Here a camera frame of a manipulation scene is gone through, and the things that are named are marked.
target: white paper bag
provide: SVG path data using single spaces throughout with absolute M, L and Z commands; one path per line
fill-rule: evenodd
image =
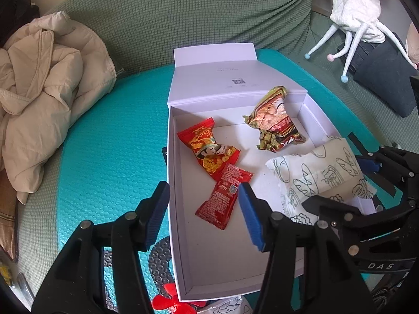
M 244 296 L 234 296 L 215 301 L 197 314 L 252 314 L 253 309 Z
M 366 181 L 345 138 L 333 138 L 305 155 L 279 156 L 267 161 L 279 179 L 279 197 L 284 214 L 294 222 L 313 225 L 318 217 L 302 203 L 321 195 L 350 203 L 356 196 L 372 199 L 376 190 Z

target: green fabric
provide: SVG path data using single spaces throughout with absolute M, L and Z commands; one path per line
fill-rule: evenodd
M 57 181 L 61 162 L 60 147 L 44 166 L 43 181 L 26 205 L 19 204 L 18 268 L 36 295 L 58 255 Z
M 98 33 L 129 73 L 173 63 L 173 49 L 252 42 L 301 48 L 311 0 L 67 0 L 54 8 Z
M 65 10 L 105 41 L 127 72 L 173 63 L 173 48 L 208 43 L 252 42 L 288 56 L 331 90 L 382 144 L 419 152 L 419 119 L 396 115 L 373 93 L 341 83 L 341 60 L 329 62 L 342 43 L 335 34 L 311 56 L 329 28 L 329 18 L 311 12 L 311 0 L 67 0 Z
M 348 83 L 340 81 L 343 62 L 340 59 L 329 62 L 326 58 L 328 54 L 336 53 L 336 47 L 343 42 L 338 33 L 314 52 L 309 60 L 304 58 L 304 54 L 322 38 L 331 24 L 329 18 L 313 12 L 304 46 L 298 51 L 285 53 L 286 56 L 342 100 L 381 144 L 396 143 L 405 150 L 419 153 L 419 117 L 416 108 L 407 118 L 401 118 L 370 90 L 353 81 L 351 74 L 348 74 Z

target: ketchup packet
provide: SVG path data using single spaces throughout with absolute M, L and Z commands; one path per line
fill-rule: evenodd
M 252 176 L 253 173 L 227 163 L 210 199 L 199 207 L 195 215 L 224 230 L 237 199 L 239 184 L 250 181 Z
M 178 132 L 179 139 L 192 151 L 196 160 L 215 180 L 219 181 L 227 163 L 237 161 L 240 150 L 227 145 L 219 145 L 214 139 L 214 120 L 208 118 L 186 130 Z
M 246 124 L 260 130 L 259 150 L 276 152 L 289 143 L 305 142 L 285 111 L 285 96 L 285 87 L 274 87 L 259 101 L 250 116 L 243 116 Z

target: white plush toy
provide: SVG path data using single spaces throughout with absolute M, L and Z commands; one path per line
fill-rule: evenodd
M 380 14 L 380 0 L 333 0 L 332 14 L 330 15 L 330 19 L 333 21 L 332 26 L 330 26 L 318 44 L 304 57 L 307 60 L 310 59 L 310 55 L 319 49 L 340 28 L 346 33 L 345 45 L 340 52 L 333 55 L 329 54 L 327 59 L 333 61 L 349 51 L 341 76 L 342 82 L 348 82 L 346 73 L 360 41 L 383 43 L 385 35 L 395 43 L 403 57 L 417 69 L 417 66 L 408 58 L 403 46 L 395 35 L 378 20 Z

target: plush toy leg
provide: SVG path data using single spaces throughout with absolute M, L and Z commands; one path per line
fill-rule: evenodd
M 349 47 L 351 47 L 352 42 L 352 33 L 350 31 L 346 31 L 346 38 L 345 38 L 345 46 L 343 46 L 342 50 L 336 54 L 329 54 L 327 56 L 327 60 L 333 61 L 336 58 L 340 58 L 342 55 L 345 55 L 349 51 Z
M 358 44 L 361 41 L 361 37 L 364 35 L 365 31 L 367 30 L 368 25 L 366 23 L 362 23 L 361 26 L 357 29 L 357 32 L 355 33 L 354 40 L 352 41 L 351 48 L 349 49 L 348 57 L 345 61 L 345 66 L 343 68 L 341 81 L 344 83 L 348 82 L 348 77 L 346 76 L 346 73 L 348 72 L 349 65 L 351 64 L 352 58 L 354 57 L 355 50 L 358 47 Z
M 418 69 L 417 66 L 409 59 L 409 57 L 407 56 L 406 51 L 404 50 L 404 48 L 401 45 L 401 43 L 399 42 L 399 40 L 397 40 L 397 38 L 395 37 L 395 35 L 393 34 L 393 32 L 391 30 L 389 30 L 387 28 L 387 26 L 384 25 L 384 24 L 382 24 L 380 21 L 377 21 L 376 25 L 377 25 L 377 28 L 380 31 L 382 31 L 385 35 L 387 35 L 390 38 L 391 41 L 393 41 L 395 43 L 395 45 L 399 49 L 400 53 L 407 60 L 407 62 L 409 64 L 411 64 L 415 69 Z
M 315 51 L 318 50 L 320 48 L 321 45 L 323 45 L 327 40 L 329 40 L 332 35 L 339 29 L 339 26 L 334 23 L 332 24 L 332 26 L 330 26 L 330 28 L 328 29 L 328 31 L 326 32 L 325 35 L 323 35 L 323 37 L 320 39 L 320 41 L 317 43 L 316 46 L 314 46 L 310 52 L 306 53 L 304 55 L 304 57 L 308 60 L 310 59 L 310 55 Z

